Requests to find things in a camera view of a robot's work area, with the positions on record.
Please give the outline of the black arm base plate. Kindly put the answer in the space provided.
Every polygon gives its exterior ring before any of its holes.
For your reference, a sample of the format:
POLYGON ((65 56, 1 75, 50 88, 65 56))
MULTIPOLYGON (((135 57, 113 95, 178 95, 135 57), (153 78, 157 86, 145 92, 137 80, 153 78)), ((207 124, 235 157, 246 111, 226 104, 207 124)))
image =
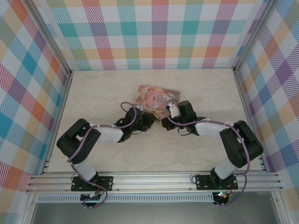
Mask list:
POLYGON ((197 190, 235 190, 238 189, 238 183, 235 175, 230 175, 226 179, 215 179, 211 175, 196 175, 197 190))
MULTIPOLYGON (((112 190, 113 177, 112 176, 95 176, 89 182, 104 187, 107 191, 112 190)), ((80 177, 76 176, 72 179, 71 191, 97 191, 99 188, 83 181, 80 177)))

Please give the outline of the small controller board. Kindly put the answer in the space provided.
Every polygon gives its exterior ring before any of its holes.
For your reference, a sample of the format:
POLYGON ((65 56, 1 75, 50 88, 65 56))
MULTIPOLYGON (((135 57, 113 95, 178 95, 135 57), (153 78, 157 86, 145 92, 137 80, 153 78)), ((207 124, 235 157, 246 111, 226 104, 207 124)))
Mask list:
POLYGON ((80 201, 85 201, 86 203, 99 203, 102 200, 101 194, 87 193, 80 195, 80 201))
POLYGON ((216 192, 213 193, 215 203, 227 203, 229 200, 229 192, 216 192))

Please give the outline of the aluminium floor rail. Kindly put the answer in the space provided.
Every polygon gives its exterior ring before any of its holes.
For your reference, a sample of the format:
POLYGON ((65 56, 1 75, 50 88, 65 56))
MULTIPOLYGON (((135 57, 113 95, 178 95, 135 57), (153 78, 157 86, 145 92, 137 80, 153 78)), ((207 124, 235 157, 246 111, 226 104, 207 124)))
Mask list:
POLYGON ((246 97, 245 97, 245 92, 242 88, 242 83, 241 83, 237 73, 235 72, 234 68, 232 68, 232 73, 233 73, 233 76, 234 76, 234 79, 235 79, 235 82, 236 82, 236 86, 237 86, 237 89, 238 89, 238 92, 239 92, 239 95, 240 95, 240 99, 241 99, 241 102, 242 102, 242 106, 243 106, 243 109, 244 109, 244 112, 245 112, 245 116, 246 116, 248 125, 251 128, 252 132, 257 137, 257 139, 259 140, 258 134, 257 134, 255 126, 254 126, 253 118, 252 118, 252 115, 251 115, 251 112, 250 112, 250 108, 249 108, 249 105, 248 105, 246 97))
POLYGON ((66 87, 65 87, 64 94, 63 94, 63 98, 62 98, 61 104, 59 106, 57 119, 54 123, 53 134, 51 136, 49 146, 48 146, 48 148, 45 152, 45 157, 43 158, 42 167, 40 169, 39 175, 43 174, 44 170, 46 169, 46 163, 49 162, 50 159, 51 159, 51 155, 52 155, 52 152, 53 152, 53 149, 54 149, 54 146, 55 146, 55 142, 56 142, 56 137, 58 135, 58 130, 59 130, 60 123, 61 123, 61 120, 62 120, 62 117, 63 117, 66 101, 67 101, 67 98, 68 98, 68 95, 69 95, 69 92, 70 92, 72 79, 73 79, 73 71, 70 70, 70 72, 68 73, 68 76, 67 76, 67 82, 66 82, 66 87))

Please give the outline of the grey metal panel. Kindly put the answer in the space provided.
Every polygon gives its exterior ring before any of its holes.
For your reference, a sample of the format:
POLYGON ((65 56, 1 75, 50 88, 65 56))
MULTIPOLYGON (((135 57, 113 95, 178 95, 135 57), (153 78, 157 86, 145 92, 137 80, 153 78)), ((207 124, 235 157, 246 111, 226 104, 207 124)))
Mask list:
POLYGON ((89 210, 79 203, 39 203, 30 224, 281 224, 270 206, 240 203, 106 203, 89 210))

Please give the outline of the aluminium frame post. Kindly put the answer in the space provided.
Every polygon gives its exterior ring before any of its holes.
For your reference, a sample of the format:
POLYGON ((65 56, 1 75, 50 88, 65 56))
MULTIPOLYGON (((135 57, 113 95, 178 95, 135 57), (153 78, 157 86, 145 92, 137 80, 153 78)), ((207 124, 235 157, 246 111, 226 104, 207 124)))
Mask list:
POLYGON ((57 61, 62 66, 63 70, 66 74, 70 77, 71 76, 71 69, 67 64, 63 54, 60 51, 57 43, 54 40, 53 35, 51 34, 46 22, 42 18, 38 8, 36 7, 33 0, 22 0, 24 5, 26 6, 27 10, 29 11, 30 15, 33 17, 34 21, 36 22, 38 28, 40 29, 41 34, 45 38, 46 42, 48 43, 49 47, 53 51, 54 56, 57 58, 57 61))
POLYGON ((232 64, 232 70, 237 74, 238 70, 245 63, 249 52, 253 48, 257 38, 260 36, 265 24, 271 16, 279 0, 256 0, 256 6, 249 14, 249 21, 245 25, 245 36, 232 64))

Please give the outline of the wide aluminium base rail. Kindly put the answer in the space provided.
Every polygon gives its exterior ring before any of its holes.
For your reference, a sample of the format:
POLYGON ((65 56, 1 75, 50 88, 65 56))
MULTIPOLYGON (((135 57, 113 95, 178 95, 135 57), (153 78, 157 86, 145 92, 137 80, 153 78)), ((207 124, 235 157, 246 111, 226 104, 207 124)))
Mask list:
MULTIPOLYGON (((187 193, 195 192, 192 171, 169 172, 100 172, 112 176, 113 193, 187 193)), ((69 193, 73 172, 45 172, 31 177, 27 193, 69 193)), ((239 189, 247 192, 281 191, 282 182, 277 173, 250 171, 246 177, 237 176, 239 189)))

